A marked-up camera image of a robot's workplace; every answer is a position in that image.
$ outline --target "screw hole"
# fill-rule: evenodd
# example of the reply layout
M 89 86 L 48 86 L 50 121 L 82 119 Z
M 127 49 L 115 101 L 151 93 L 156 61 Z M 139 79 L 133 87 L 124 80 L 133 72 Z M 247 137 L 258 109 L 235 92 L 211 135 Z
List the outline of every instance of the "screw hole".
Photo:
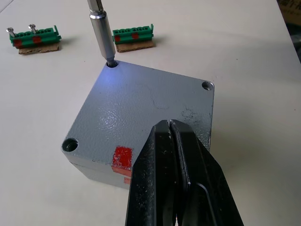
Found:
M 206 90 L 213 90 L 214 88 L 214 85 L 212 82 L 209 82 L 209 81 L 205 81 L 202 83 L 202 87 Z
M 79 143 L 76 139 L 68 138 L 63 142 L 62 148 L 66 152 L 72 152 L 78 147 Z

